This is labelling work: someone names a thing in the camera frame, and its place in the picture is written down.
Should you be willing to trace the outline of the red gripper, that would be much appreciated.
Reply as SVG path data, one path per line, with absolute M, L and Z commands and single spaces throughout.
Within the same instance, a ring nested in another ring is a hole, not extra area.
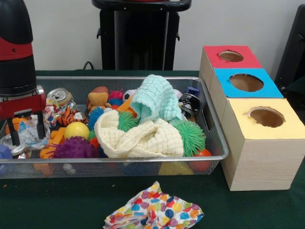
M 39 139 L 44 139 L 45 126 L 43 111 L 46 106 L 46 93 L 42 86 L 37 86 L 32 93 L 22 96 L 0 96 L 0 119 L 7 120 L 11 141 L 14 146 L 20 145 L 19 134 L 15 130 L 14 121 L 16 117 L 27 117 L 31 114 L 37 115 L 37 133 Z

